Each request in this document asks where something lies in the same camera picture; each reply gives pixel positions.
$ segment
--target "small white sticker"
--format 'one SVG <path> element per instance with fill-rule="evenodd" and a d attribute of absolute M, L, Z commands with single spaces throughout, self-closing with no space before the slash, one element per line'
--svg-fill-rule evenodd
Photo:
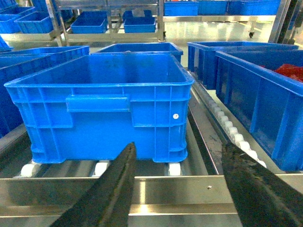
<path fill-rule="evenodd" d="M 179 114 L 175 113 L 172 117 L 173 117 L 174 119 L 178 119 L 178 118 L 179 118 Z"/>

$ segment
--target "white roller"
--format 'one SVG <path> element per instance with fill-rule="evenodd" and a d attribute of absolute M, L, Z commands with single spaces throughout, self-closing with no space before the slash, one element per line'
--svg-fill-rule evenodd
<path fill-rule="evenodd" d="M 259 162 L 262 166 L 264 166 L 265 168 L 267 168 L 265 162 L 263 162 L 263 161 L 261 161 L 261 160 L 259 160 L 258 162 Z"/>
<path fill-rule="evenodd" d="M 251 156 L 254 160 L 258 159 L 258 155 L 254 150 L 246 150 L 245 153 Z"/>
<path fill-rule="evenodd" d="M 232 135 L 232 141 L 234 144 L 240 141 L 244 141 L 243 135 L 242 134 L 233 134 Z"/>
<path fill-rule="evenodd" d="M 236 145 L 243 151 L 250 150 L 250 144 L 246 141 L 237 141 Z"/>
<path fill-rule="evenodd" d="M 216 114 L 217 112 L 220 112 L 221 111 L 221 108 L 220 107 L 216 107 L 214 108 L 214 113 Z"/>
<path fill-rule="evenodd" d="M 181 165 L 179 162 L 169 163 L 169 175 L 181 176 Z"/>
<path fill-rule="evenodd" d="M 219 112 L 216 113 L 216 117 L 217 117 L 217 118 L 220 118 L 220 117 L 222 117 L 222 116 L 224 116 L 224 115 L 225 115 L 225 114 L 224 114 L 223 111 L 219 111 Z"/>
<path fill-rule="evenodd" d="M 228 121 L 228 116 L 222 116 L 222 117 L 220 117 L 220 124 L 222 126 L 224 126 L 225 122 L 227 122 L 227 121 Z"/>
<path fill-rule="evenodd" d="M 38 173 L 39 168 L 40 168 L 40 164 L 37 164 L 37 163 L 26 164 L 22 167 L 20 176 L 21 177 L 32 177 L 36 173 Z"/>
<path fill-rule="evenodd" d="M 238 129 L 236 127 L 230 127 L 227 129 L 227 133 L 231 137 L 233 134 L 238 134 Z"/>
<path fill-rule="evenodd" d="M 98 162 L 95 166 L 95 173 L 93 176 L 101 176 L 109 167 L 109 161 Z"/>
<path fill-rule="evenodd" d="M 231 121 L 226 121 L 224 123 L 224 128 L 225 130 L 227 131 L 229 128 L 231 128 L 233 126 L 232 122 Z"/>

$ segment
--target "red object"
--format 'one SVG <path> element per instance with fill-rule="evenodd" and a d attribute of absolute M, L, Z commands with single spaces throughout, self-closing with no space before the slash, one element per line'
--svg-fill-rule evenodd
<path fill-rule="evenodd" d="M 291 64 L 283 64 L 280 68 L 275 70 L 275 72 L 282 74 L 291 79 L 295 79 L 297 81 L 303 82 L 303 67 L 291 65 Z"/>

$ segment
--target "blue storage bin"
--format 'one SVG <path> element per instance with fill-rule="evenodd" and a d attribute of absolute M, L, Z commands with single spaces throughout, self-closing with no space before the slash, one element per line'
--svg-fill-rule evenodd
<path fill-rule="evenodd" d="M 199 15 L 225 15 L 227 12 L 227 0 L 200 0 Z"/>
<path fill-rule="evenodd" d="M 0 53 L 2 55 L 35 55 L 35 54 L 50 54 L 50 59 L 53 63 L 63 63 L 75 58 L 89 55 L 89 46 L 65 46 L 65 47 L 41 47 L 21 51 L 12 51 Z"/>
<path fill-rule="evenodd" d="M 47 5 L 45 0 L 31 0 L 34 7 L 37 11 L 48 12 Z M 55 11 L 58 11 L 57 5 L 55 4 L 55 0 L 52 0 Z"/>
<path fill-rule="evenodd" d="M 124 22 L 125 33 L 144 33 L 156 31 L 154 17 L 129 17 Z"/>
<path fill-rule="evenodd" d="M 35 7 L 13 7 L 7 10 L 1 11 L 0 14 L 18 14 L 20 16 L 26 16 L 35 12 Z"/>
<path fill-rule="evenodd" d="M 20 32 L 19 26 L 15 23 L 18 18 L 20 18 L 20 15 L 0 14 L 0 33 L 12 34 Z"/>
<path fill-rule="evenodd" d="M 125 21 L 128 17 L 134 17 L 133 12 L 131 10 L 127 10 L 124 12 L 124 14 L 122 15 L 123 21 Z"/>
<path fill-rule="evenodd" d="M 49 57 L 43 56 L 0 56 L 0 138 L 23 122 L 18 108 L 3 86 L 4 83 L 51 67 Z"/>
<path fill-rule="evenodd" d="M 196 72 L 206 89 L 216 88 L 216 51 L 297 50 L 296 45 L 256 42 L 194 42 L 188 44 L 188 70 Z"/>
<path fill-rule="evenodd" d="M 166 16 L 197 16 L 198 1 L 168 1 L 164 3 L 164 15 Z"/>
<path fill-rule="evenodd" d="M 275 15 L 280 0 L 232 0 L 229 3 L 230 15 Z"/>
<path fill-rule="evenodd" d="M 148 44 L 113 44 L 102 48 L 96 53 L 117 53 L 117 52 L 141 52 L 144 54 L 166 53 L 174 55 L 181 62 L 183 50 L 173 43 L 148 43 Z"/>
<path fill-rule="evenodd" d="M 2 37 L 0 36 L 0 53 L 2 52 L 10 52 L 12 49 L 14 49 L 13 47 L 8 46 L 8 44 L 2 39 Z"/>
<path fill-rule="evenodd" d="M 75 34 L 105 33 L 107 22 L 105 19 L 97 17 L 78 18 L 71 25 L 71 29 Z"/>
<path fill-rule="evenodd" d="M 5 8 L 12 7 L 15 5 L 16 5 L 15 0 L 1 0 L 0 1 L 0 9 L 5 9 Z"/>
<path fill-rule="evenodd" d="M 22 33 L 49 33 L 53 31 L 51 18 L 46 12 L 34 12 L 15 20 Z"/>
<path fill-rule="evenodd" d="M 5 86 L 22 114 L 35 162 L 112 160 L 130 141 L 138 159 L 179 162 L 187 157 L 193 82 L 168 54 L 109 53 Z"/>
<path fill-rule="evenodd" d="M 303 66 L 303 51 L 216 55 L 219 99 L 280 169 L 303 170 L 303 84 L 272 71 Z"/>

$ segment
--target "crate handle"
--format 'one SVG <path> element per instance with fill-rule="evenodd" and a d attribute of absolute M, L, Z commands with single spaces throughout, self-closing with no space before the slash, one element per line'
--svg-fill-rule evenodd
<path fill-rule="evenodd" d="M 66 98 L 67 112 L 130 112 L 128 95 L 69 95 Z"/>

